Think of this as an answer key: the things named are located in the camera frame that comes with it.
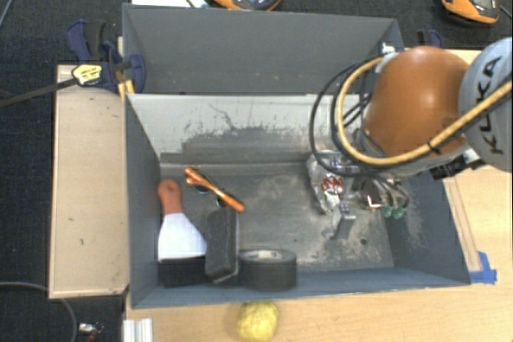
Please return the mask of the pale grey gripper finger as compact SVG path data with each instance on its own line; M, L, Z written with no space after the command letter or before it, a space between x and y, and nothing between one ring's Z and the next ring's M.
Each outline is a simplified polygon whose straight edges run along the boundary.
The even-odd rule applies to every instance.
M333 238L348 239L357 216L345 204L342 204L338 209L340 216L333 232Z

